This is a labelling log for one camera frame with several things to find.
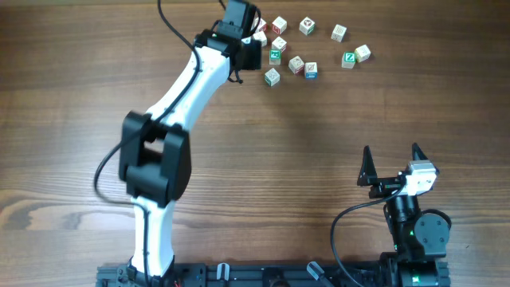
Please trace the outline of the wooden block yellow side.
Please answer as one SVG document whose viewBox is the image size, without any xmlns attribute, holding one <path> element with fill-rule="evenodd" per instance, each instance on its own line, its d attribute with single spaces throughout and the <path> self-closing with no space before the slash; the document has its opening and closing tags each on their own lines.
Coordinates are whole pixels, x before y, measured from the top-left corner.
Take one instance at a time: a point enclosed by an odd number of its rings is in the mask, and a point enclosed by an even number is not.
<svg viewBox="0 0 510 287">
<path fill-rule="evenodd" d="M 367 45 L 361 45 L 355 49 L 355 58 L 357 62 L 363 62 L 370 58 L 371 51 Z"/>
</svg>

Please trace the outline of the wooden block red letter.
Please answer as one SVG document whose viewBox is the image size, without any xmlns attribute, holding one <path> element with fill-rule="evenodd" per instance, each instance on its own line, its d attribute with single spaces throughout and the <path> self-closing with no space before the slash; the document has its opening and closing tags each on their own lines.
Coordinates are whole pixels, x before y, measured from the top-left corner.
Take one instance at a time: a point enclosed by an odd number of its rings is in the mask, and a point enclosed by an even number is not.
<svg viewBox="0 0 510 287">
<path fill-rule="evenodd" d="M 272 31 L 278 35 L 281 35 L 287 28 L 287 21 L 281 16 L 275 18 L 272 22 Z"/>
</svg>

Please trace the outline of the wooden block green top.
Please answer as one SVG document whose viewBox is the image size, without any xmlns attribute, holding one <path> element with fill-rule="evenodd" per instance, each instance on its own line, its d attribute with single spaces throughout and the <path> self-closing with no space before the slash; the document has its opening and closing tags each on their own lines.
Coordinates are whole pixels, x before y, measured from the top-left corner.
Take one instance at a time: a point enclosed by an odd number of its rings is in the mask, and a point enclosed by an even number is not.
<svg viewBox="0 0 510 287">
<path fill-rule="evenodd" d="M 271 49 L 269 52 L 269 64 L 279 65 L 281 63 L 281 51 L 278 49 Z"/>
</svg>

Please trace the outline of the wooden block red side picture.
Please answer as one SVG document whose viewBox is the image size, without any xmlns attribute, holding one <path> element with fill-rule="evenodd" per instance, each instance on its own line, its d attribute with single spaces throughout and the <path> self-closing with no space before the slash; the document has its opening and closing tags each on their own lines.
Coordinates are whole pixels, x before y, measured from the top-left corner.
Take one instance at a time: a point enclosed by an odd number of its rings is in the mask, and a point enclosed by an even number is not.
<svg viewBox="0 0 510 287">
<path fill-rule="evenodd" d="M 304 62 L 299 56 L 295 56 L 289 60 L 288 67 L 296 75 L 304 69 Z"/>
</svg>

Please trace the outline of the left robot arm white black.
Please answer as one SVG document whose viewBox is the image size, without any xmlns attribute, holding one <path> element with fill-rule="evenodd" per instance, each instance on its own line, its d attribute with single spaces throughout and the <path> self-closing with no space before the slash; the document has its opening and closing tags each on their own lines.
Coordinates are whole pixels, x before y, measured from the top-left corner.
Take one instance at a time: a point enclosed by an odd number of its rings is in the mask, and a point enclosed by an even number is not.
<svg viewBox="0 0 510 287">
<path fill-rule="evenodd" d="M 224 17 L 187 43 L 190 60 L 168 92 L 144 114 L 124 118 L 119 177 L 136 208 L 132 281 L 162 286 L 173 274 L 172 221 L 190 181 L 190 131 L 217 89 L 261 68 L 261 42 L 253 38 L 260 18 L 254 4 L 228 2 Z"/>
</svg>

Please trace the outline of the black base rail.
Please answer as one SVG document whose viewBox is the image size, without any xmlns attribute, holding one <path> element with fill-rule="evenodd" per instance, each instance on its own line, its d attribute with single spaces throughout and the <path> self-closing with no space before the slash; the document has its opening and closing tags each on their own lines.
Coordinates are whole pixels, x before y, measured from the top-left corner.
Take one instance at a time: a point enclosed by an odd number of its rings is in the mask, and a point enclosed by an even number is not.
<svg viewBox="0 0 510 287">
<path fill-rule="evenodd" d="M 162 276 L 145 276 L 129 264 L 103 266 L 97 270 L 96 286 L 271 287 L 271 286 L 451 286 L 445 262 L 397 263 L 348 262 L 336 265 L 218 265 L 176 264 Z"/>
</svg>

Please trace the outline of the wooden block red drawing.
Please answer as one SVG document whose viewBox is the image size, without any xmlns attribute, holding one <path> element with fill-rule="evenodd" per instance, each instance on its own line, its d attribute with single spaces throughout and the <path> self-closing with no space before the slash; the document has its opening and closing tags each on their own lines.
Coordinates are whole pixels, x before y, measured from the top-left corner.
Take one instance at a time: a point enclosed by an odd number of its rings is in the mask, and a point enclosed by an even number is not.
<svg viewBox="0 0 510 287">
<path fill-rule="evenodd" d="M 274 40 L 272 40 L 272 49 L 273 50 L 279 50 L 280 52 L 284 52 L 287 48 L 287 41 L 284 40 L 282 37 L 276 37 Z"/>
</svg>

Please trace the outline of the wooden block blue side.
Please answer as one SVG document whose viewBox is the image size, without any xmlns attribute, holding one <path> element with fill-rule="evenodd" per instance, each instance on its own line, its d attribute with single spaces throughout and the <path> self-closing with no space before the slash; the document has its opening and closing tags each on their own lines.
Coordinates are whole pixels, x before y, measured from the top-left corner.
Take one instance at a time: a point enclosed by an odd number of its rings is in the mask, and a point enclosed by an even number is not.
<svg viewBox="0 0 510 287">
<path fill-rule="evenodd" d="M 306 79 L 316 79 L 318 67 L 316 62 L 307 62 L 304 66 L 304 75 Z"/>
</svg>

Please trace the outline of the wooden block green V side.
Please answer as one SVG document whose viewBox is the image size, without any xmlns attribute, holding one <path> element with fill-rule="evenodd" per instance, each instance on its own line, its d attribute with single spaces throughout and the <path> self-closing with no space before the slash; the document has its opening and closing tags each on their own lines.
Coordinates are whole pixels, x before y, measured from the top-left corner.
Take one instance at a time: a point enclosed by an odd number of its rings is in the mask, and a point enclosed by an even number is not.
<svg viewBox="0 0 510 287">
<path fill-rule="evenodd" d="M 280 74 L 274 68 L 265 73 L 265 81 L 270 87 L 277 84 L 280 81 L 280 78 Z"/>
</svg>

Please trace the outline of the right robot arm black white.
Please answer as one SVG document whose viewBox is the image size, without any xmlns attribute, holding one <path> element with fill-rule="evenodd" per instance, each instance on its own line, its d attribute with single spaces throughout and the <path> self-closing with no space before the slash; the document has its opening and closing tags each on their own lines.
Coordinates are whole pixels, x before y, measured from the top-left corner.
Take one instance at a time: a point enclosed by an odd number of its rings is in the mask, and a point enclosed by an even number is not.
<svg viewBox="0 0 510 287">
<path fill-rule="evenodd" d="M 370 199 L 383 199 L 383 213 L 394 242 L 393 253 L 379 258 L 383 286 L 450 286 L 446 245 L 450 217 L 435 209 L 423 210 L 418 197 L 433 190 L 440 171 L 412 145 L 412 160 L 394 177 L 378 177 L 371 149 L 363 149 L 357 185 L 369 187 Z"/>
</svg>

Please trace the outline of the wooden block green Z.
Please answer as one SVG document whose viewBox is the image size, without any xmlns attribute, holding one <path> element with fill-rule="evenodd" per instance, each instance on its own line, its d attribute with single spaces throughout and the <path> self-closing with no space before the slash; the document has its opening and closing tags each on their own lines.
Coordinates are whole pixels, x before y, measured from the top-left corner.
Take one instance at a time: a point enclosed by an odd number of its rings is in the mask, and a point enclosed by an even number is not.
<svg viewBox="0 0 510 287">
<path fill-rule="evenodd" d="M 344 69 L 353 69 L 356 63 L 356 57 L 353 52 L 345 52 L 342 57 L 341 66 Z"/>
</svg>

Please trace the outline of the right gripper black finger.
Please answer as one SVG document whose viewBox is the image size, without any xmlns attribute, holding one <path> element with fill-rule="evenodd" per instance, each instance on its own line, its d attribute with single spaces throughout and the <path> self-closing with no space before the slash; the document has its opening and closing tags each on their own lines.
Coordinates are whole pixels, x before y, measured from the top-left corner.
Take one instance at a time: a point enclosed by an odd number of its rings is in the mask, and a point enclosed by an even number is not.
<svg viewBox="0 0 510 287">
<path fill-rule="evenodd" d="M 413 143 L 411 149 L 413 161 L 428 160 L 428 157 L 424 154 L 417 143 Z"/>
<path fill-rule="evenodd" d="M 363 148 L 363 160 L 359 171 L 357 185 L 366 187 L 375 185 L 378 180 L 378 175 L 375 169 L 374 160 L 369 146 Z"/>
</svg>

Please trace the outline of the wooden block green side picture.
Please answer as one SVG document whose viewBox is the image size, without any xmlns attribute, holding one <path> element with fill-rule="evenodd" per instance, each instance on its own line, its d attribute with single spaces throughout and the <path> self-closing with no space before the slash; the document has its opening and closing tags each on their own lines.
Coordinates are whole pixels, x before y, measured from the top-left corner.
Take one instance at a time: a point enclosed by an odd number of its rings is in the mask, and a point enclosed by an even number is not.
<svg viewBox="0 0 510 287">
<path fill-rule="evenodd" d="M 311 34 L 314 29 L 315 29 L 315 22 L 311 18 L 305 17 L 300 22 L 300 32 L 303 33 L 304 35 Z"/>
</svg>

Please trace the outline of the wooden block plain pattern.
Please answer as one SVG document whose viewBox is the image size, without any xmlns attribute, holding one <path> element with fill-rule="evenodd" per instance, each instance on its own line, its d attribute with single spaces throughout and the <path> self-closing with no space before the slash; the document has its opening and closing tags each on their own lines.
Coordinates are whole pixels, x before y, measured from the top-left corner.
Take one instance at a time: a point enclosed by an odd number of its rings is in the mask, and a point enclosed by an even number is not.
<svg viewBox="0 0 510 287">
<path fill-rule="evenodd" d="M 347 28 L 340 24 L 336 24 L 335 28 L 331 32 L 331 39 L 337 42 L 341 42 L 347 32 Z"/>
</svg>

